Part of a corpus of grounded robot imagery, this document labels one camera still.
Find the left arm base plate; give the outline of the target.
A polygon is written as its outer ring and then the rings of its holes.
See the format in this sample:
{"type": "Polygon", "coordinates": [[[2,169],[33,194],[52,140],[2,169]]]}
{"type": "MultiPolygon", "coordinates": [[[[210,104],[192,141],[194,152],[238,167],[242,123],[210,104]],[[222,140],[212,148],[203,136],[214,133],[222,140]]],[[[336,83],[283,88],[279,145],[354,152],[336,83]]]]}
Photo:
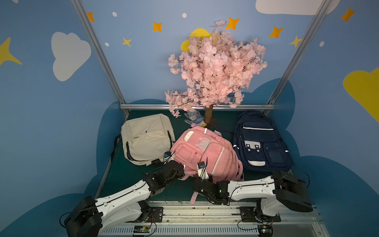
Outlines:
{"type": "Polygon", "coordinates": [[[134,223],[154,222],[161,223],[163,219],[163,207],[150,207],[144,210],[134,223]]]}

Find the navy blue backpack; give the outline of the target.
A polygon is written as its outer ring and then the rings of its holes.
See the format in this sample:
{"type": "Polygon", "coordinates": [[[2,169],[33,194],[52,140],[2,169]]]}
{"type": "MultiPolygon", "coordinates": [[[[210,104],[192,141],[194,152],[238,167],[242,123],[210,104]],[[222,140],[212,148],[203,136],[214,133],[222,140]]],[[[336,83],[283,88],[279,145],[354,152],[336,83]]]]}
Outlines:
{"type": "Polygon", "coordinates": [[[275,124],[259,111],[239,115],[232,145],[245,170],[287,172],[293,165],[275,124]]]}

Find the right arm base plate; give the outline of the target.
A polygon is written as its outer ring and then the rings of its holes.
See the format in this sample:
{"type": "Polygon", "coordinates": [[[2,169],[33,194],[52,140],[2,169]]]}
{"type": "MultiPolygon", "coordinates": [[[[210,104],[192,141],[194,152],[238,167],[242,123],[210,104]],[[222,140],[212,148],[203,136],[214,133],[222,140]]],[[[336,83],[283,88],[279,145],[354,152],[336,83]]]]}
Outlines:
{"type": "Polygon", "coordinates": [[[255,222],[261,224],[281,222],[279,214],[276,214],[275,216],[266,216],[263,215],[257,207],[245,206],[240,207],[239,210],[242,222],[255,222]]]}

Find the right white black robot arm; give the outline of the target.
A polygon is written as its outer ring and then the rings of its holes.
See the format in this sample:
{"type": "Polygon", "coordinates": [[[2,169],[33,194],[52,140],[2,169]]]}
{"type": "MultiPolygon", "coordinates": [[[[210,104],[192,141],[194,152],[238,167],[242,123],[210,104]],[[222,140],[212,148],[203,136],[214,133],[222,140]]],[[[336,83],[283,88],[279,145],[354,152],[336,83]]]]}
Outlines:
{"type": "Polygon", "coordinates": [[[215,205],[230,205],[233,201],[258,198],[256,213],[273,217],[284,210],[309,213],[313,211],[304,179],[284,171],[250,181],[221,181],[196,178],[193,190],[215,205]]]}

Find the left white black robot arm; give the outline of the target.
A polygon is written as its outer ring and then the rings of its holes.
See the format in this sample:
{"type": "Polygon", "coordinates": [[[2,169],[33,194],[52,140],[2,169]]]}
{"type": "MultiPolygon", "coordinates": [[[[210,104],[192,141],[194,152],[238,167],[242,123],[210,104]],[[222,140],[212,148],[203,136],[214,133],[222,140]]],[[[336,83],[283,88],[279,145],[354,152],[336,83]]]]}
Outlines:
{"type": "Polygon", "coordinates": [[[184,175],[184,166],[170,161],[120,192],[97,199],[83,198],[60,224],[69,237],[96,237],[119,224],[144,221],[150,212],[147,199],[162,193],[184,175]]]}

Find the pink backpack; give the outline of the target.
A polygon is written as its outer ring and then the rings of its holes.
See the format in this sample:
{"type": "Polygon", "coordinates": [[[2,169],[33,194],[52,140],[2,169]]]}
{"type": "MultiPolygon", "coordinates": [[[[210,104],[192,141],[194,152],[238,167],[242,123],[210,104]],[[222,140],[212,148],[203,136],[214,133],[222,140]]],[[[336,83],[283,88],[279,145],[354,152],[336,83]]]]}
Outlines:
{"type": "MultiPolygon", "coordinates": [[[[197,164],[205,162],[209,180],[213,183],[221,181],[243,181],[243,165],[238,159],[230,141],[223,138],[218,131],[195,126],[186,130],[175,142],[171,150],[170,161],[184,165],[187,180],[198,176],[197,164]]],[[[199,194],[194,191],[191,203],[194,204],[199,194]]]]}

